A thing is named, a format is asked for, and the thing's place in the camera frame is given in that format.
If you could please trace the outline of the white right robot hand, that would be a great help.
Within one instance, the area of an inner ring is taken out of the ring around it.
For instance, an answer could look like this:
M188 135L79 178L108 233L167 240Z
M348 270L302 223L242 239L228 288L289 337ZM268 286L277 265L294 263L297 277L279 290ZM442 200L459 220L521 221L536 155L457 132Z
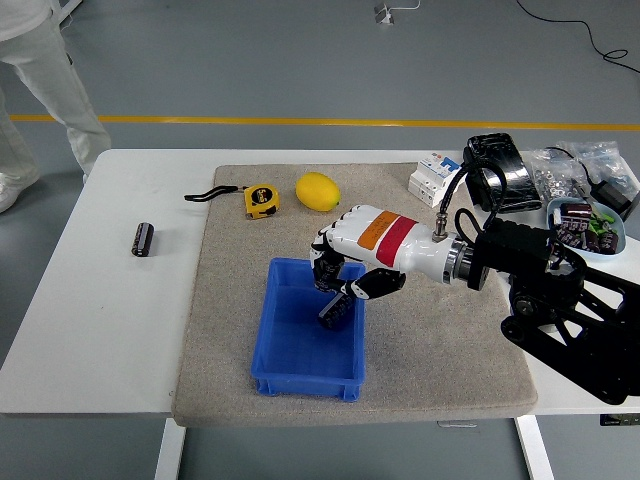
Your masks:
M458 276L464 244L453 234L433 239L426 225L370 205L357 205L321 229L311 244L315 287L353 298L375 299L400 290L408 272L448 284ZM373 269L356 280L341 280L347 259Z

